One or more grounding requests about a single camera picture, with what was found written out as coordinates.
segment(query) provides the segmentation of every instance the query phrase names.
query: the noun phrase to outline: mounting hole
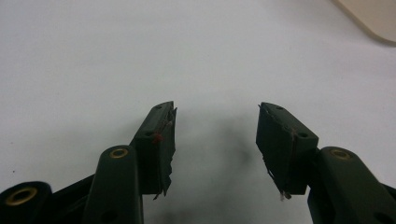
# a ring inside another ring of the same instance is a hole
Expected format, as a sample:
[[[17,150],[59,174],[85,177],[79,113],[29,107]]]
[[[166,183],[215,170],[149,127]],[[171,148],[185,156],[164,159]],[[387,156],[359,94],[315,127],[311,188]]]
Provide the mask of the mounting hole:
[[[113,159],[119,159],[128,154],[128,150],[125,148],[116,148],[110,152],[110,157]]]
[[[300,137],[308,137],[308,134],[306,134],[306,133],[298,133],[298,135],[299,135]]]
[[[115,221],[118,216],[119,215],[117,214],[116,211],[110,210],[110,211],[107,211],[107,212],[102,214],[101,221],[103,223],[111,223],[111,222]]]
[[[345,152],[344,150],[337,149],[337,148],[330,150],[330,153],[337,159],[344,160],[344,161],[349,160],[351,158],[349,153]]]
[[[384,224],[393,224],[394,221],[391,217],[389,217],[387,214],[383,214],[383,213],[374,213],[374,217],[376,218],[376,220],[378,220],[381,223]]]
[[[26,187],[19,189],[9,195],[6,199],[6,205],[17,206],[29,202],[37,195],[37,189],[33,187]]]

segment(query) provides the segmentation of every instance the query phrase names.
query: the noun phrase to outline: white table surface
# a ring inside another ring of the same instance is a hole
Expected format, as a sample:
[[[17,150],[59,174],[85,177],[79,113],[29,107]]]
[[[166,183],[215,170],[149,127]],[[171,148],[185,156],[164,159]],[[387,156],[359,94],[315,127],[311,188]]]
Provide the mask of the white table surface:
[[[396,187],[396,48],[332,1],[2,1],[0,190],[94,173],[173,100],[168,195],[146,223],[312,223],[281,202],[255,145],[260,102]]]

